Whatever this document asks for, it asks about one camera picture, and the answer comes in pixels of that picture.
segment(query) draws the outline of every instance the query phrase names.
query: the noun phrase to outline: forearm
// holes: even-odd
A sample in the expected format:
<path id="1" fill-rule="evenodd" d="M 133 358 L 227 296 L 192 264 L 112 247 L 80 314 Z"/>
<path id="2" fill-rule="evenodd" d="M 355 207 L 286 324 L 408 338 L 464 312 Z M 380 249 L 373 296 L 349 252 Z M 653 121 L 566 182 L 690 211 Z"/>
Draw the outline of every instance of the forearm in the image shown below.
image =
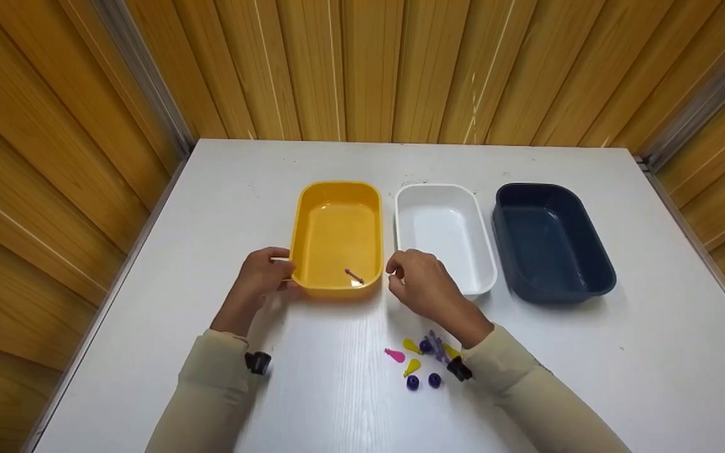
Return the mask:
<path id="1" fill-rule="evenodd" d="M 496 405 L 540 453 L 629 451 L 612 428 L 556 376 L 495 325 L 463 361 Z"/>
<path id="2" fill-rule="evenodd" d="M 195 340 L 147 452 L 230 451 L 227 427 L 238 422 L 248 390 L 247 348 L 242 338 L 210 329 Z"/>

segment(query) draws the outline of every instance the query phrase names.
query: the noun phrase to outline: plastic tray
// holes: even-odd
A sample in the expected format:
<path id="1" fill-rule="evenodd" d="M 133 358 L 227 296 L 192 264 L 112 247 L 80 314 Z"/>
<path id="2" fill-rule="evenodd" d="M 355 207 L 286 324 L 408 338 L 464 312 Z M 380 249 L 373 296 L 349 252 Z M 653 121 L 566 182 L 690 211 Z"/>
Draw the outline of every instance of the plastic tray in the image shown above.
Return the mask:
<path id="1" fill-rule="evenodd" d="M 432 253 L 469 299 L 497 281 L 480 205 L 455 184 L 412 184 L 396 193 L 396 246 Z"/>
<path id="2" fill-rule="evenodd" d="M 606 250 L 570 190 L 506 184 L 497 191 L 493 221 L 507 284 L 524 300 L 573 304 L 615 287 Z"/>
<path id="3" fill-rule="evenodd" d="M 364 182 L 307 186 L 298 199 L 290 260 L 294 282 L 313 298 L 362 298 L 376 289 L 384 267 L 379 192 Z"/>

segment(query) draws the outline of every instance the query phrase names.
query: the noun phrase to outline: yellow plastic tray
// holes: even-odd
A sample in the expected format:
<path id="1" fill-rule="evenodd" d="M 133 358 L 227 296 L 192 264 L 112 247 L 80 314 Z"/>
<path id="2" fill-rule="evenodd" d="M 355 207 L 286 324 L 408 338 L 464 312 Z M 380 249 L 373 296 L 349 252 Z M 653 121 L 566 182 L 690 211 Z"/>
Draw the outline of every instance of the yellow plastic tray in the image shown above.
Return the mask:
<path id="1" fill-rule="evenodd" d="M 290 260 L 312 298 L 363 298 L 383 272 L 382 203 L 370 184 L 322 181 L 298 199 Z M 363 279 L 363 283 L 346 273 Z"/>

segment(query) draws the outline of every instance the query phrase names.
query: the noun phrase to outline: hand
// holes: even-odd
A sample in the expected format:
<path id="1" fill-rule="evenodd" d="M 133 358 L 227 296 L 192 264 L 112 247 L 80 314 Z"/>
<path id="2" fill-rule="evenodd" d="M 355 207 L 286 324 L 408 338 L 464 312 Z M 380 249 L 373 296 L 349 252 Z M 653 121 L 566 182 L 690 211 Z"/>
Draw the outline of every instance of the hand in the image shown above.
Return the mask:
<path id="1" fill-rule="evenodd" d="M 388 260 L 388 289 L 417 315 L 437 322 L 465 348 L 472 348 L 494 330 L 480 309 L 466 300 L 435 255 L 397 250 Z"/>
<path id="2" fill-rule="evenodd" d="M 270 293 L 295 288 L 290 280 L 296 265 L 287 260 L 290 250 L 266 247 L 245 258 L 237 280 L 225 297 L 220 311 L 214 316 L 210 329 L 247 336 L 254 315 L 264 306 Z"/>

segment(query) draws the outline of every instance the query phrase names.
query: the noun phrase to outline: pink plastic piece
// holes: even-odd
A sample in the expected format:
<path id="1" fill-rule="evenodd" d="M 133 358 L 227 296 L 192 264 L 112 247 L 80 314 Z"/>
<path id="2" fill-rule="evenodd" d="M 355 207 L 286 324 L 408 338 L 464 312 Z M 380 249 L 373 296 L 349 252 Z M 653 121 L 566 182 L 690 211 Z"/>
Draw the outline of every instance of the pink plastic piece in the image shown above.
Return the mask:
<path id="1" fill-rule="evenodd" d="M 350 270 L 346 269 L 346 273 L 347 273 L 348 275 L 350 275 L 350 276 L 351 276 L 352 278 L 354 278 L 354 280 L 356 280 L 356 281 L 359 281 L 359 282 L 360 282 L 360 284 L 365 284 L 365 280 L 363 280 L 363 279 L 362 279 L 362 278 L 360 278 L 359 276 L 356 276 L 356 275 L 354 275 L 354 273 L 353 273 L 353 272 L 351 272 Z"/>
<path id="2" fill-rule="evenodd" d="M 394 361 L 397 361 L 400 364 L 405 363 L 405 353 L 398 352 L 397 350 L 392 350 L 392 349 L 388 349 L 388 348 L 385 348 L 385 353 L 390 355 L 394 359 Z"/>

